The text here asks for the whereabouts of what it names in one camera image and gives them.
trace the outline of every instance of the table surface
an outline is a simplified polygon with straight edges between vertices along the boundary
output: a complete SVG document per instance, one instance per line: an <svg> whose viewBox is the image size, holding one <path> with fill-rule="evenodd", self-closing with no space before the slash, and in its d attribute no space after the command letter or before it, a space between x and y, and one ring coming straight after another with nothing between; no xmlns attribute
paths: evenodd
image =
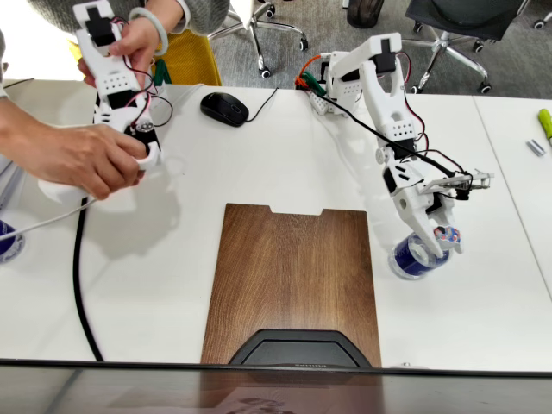
<svg viewBox="0 0 552 414"><path fill-rule="evenodd" d="M224 206L240 203L298 214L367 211L384 367L552 371L552 301L471 97L409 98L432 147L466 169L496 174L492 189L455 208L465 254L409 282L387 265L390 248L410 231L368 132L339 116L318 118L303 92L286 90L255 122L233 129L199 111L214 90L179 100L186 88L170 88L175 114L158 131L164 166L90 208L81 277L107 361L199 362ZM271 93L218 90L251 110ZM94 90L82 83L34 81L10 94L44 122L91 118ZM156 112L159 120L166 115ZM357 115L371 123L365 108ZM1 218L21 228L71 208L45 198L27 177ZM0 269L0 357L92 359L73 303L76 223L74 216L28 233L21 257Z"/></svg>
<svg viewBox="0 0 552 414"><path fill-rule="evenodd" d="M552 147L538 121L552 102L541 99L476 97L481 119L552 295ZM547 153L537 157L526 145L537 141Z"/></svg>

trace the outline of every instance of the computer mouse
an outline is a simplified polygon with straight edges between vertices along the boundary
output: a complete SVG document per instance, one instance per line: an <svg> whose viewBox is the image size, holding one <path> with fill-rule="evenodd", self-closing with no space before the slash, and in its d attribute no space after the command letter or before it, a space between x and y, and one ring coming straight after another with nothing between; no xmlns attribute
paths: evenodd
<svg viewBox="0 0 552 414"><path fill-rule="evenodd" d="M249 117L248 107L228 93L210 93L201 100L200 108L205 115L233 127L240 127Z"/></svg>

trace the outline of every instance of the human hand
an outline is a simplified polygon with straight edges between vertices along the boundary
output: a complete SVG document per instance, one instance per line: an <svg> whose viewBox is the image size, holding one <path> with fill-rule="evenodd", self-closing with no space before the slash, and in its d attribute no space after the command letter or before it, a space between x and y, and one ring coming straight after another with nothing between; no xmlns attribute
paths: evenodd
<svg viewBox="0 0 552 414"><path fill-rule="evenodd" d="M110 45L113 56L127 55L130 65L137 71L147 72L159 45L160 37L155 26L145 17L139 17L122 28L122 38ZM85 83L96 87L96 80L83 58L78 61L78 69L85 75ZM145 75L135 72L140 87L144 88Z"/></svg>
<svg viewBox="0 0 552 414"><path fill-rule="evenodd" d="M146 157L145 146L106 125L55 128L32 122L12 142L5 155L29 173L82 187L98 200L143 177L135 159Z"/></svg>

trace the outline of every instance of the yellow object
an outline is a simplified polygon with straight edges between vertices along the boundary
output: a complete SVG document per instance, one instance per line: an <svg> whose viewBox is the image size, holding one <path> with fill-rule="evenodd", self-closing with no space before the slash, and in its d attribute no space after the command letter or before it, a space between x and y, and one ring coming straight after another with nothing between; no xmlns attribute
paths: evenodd
<svg viewBox="0 0 552 414"><path fill-rule="evenodd" d="M552 118L550 118L550 113L547 110L541 110L538 113L538 120L544 128L544 132L546 132L546 137L548 139L552 138Z"/></svg>
<svg viewBox="0 0 552 414"><path fill-rule="evenodd" d="M209 40L186 30L183 34L170 34L169 49L160 56L176 85L206 84L220 86L221 76ZM78 45L69 41L75 60L82 58Z"/></svg>

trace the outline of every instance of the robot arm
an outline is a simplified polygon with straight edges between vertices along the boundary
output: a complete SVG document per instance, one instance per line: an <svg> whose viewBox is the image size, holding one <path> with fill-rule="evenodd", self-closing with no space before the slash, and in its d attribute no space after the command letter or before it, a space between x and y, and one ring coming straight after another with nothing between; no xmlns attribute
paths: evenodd
<svg viewBox="0 0 552 414"><path fill-rule="evenodd" d="M129 58L108 54L110 44L121 39L109 1L77 4L73 12L81 26L76 32L78 45L96 80L94 123L109 125L141 141L147 150L147 158L136 160L142 171L159 165L161 148L148 110L151 97L140 87ZM47 181L39 181L39 187L60 202L77 201L88 195L77 187Z"/></svg>
<svg viewBox="0 0 552 414"><path fill-rule="evenodd" d="M443 250L451 248L462 253L452 211L455 202L447 196L455 189L467 199L472 189L488 188L493 175L463 172L425 184L430 165L419 157L403 161L417 151L418 133L406 106L405 82L396 56L400 50L400 34L383 34L371 37L350 53L333 52L329 57L327 98L353 112L363 92L376 130L388 140L378 137L376 160L384 167L383 179L401 220L437 257L442 258ZM390 94L385 93L378 81L378 76L385 74L392 79ZM310 101L319 115L326 112L345 115L313 92ZM443 228L447 227L458 235L454 241L442 237Z"/></svg>

